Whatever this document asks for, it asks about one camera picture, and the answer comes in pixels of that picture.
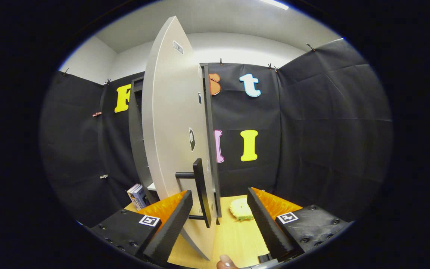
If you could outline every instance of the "ceiling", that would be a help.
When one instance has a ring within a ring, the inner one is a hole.
[[[309,51],[341,38],[292,7],[282,10],[260,0],[162,0],[146,5],[99,31],[96,36],[116,53],[153,41],[165,21],[177,16],[186,34],[249,34]]]

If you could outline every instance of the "black door handle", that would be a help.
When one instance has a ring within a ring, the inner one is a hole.
[[[175,178],[180,179],[195,179],[197,187],[198,200],[202,208],[202,216],[189,215],[188,218],[193,220],[204,220],[207,228],[210,228],[212,223],[212,215],[210,214],[210,206],[208,205],[207,188],[205,186],[205,177],[203,176],[202,159],[198,158],[193,163],[193,172],[176,172]]]

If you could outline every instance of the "black curtain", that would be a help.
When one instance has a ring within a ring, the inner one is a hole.
[[[344,39],[278,70],[281,152],[274,194],[351,221],[379,190],[392,120],[381,82]]]
[[[246,194],[248,187],[273,191],[280,156],[280,102],[275,71],[268,67],[209,63],[208,72],[220,76],[221,90],[212,96],[213,126],[222,131],[218,164],[221,196]],[[251,73],[258,78],[258,97],[246,94],[240,77]],[[241,161],[244,130],[256,130],[253,161]]]
[[[94,226],[121,208],[99,154],[102,85],[56,72],[41,111],[39,145],[49,183],[79,222]]]
[[[109,85],[105,87],[102,99],[102,114],[100,116],[102,160],[104,160],[106,174],[108,174],[106,181],[121,207],[126,207],[130,203],[130,198],[126,191],[133,185],[140,183],[140,179],[138,178],[130,146],[128,110],[115,112],[119,94],[117,89],[130,85],[132,80],[142,77],[143,74],[141,72],[128,75],[109,82]],[[131,96],[129,102],[134,101],[134,95]]]

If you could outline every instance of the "hand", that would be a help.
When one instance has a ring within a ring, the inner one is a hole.
[[[220,261],[216,264],[216,269],[239,269],[230,259],[229,256],[223,254],[220,255]]]

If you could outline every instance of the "pink letter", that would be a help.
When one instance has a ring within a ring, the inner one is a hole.
[[[216,147],[216,162],[221,163],[225,161],[225,158],[222,156],[222,152],[220,151],[220,136],[222,136],[222,131],[214,130],[215,135],[215,147]]]

